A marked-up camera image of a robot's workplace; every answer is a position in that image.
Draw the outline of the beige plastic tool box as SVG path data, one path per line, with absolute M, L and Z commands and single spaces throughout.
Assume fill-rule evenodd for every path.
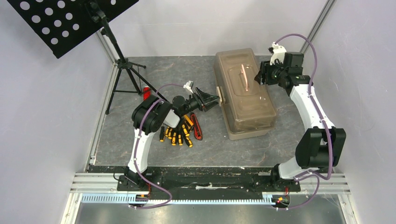
M 230 140 L 266 135 L 275 128 L 276 108 L 266 87 L 254 80 L 259 67 L 252 49 L 216 53 L 213 71 Z

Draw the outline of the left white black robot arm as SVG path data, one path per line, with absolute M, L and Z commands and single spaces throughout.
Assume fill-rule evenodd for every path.
M 199 88 L 191 91 L 188 98 L 175 96 L 167 102 L 155 95 L 146 97 L 132 114 L 134 126 L 134 145 L 132 156 L 124 174 L 118 178 L 119 186 L 128 186 L 133 190 L 142 190 L 148 181 L 144 173 L 148 168 L 148 155 L 156 132 L 160 141 L 169 138 L 171 145 L 186 144 L 192 147 L 190 133 L 201 138 L 198 122 L 190 118 L 195 110 L 206 112 L 218 105 L 219 97 L 203 92 Z

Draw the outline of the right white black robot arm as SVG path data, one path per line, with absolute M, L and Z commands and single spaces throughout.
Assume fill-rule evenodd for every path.
M 335 127 L 318 102 L 311 77 L 303 74 L 303 60 L 302 53 L 273 52 L 270 60 L 261 62 L 255 77 L 259 84 L 276 84 L 286 91 L 305 128 L 295 156 L 271 170 L 269 183 L 275 190 L 290 188 L 312 176 L 329 180 L 346 140 L 345 130 Z

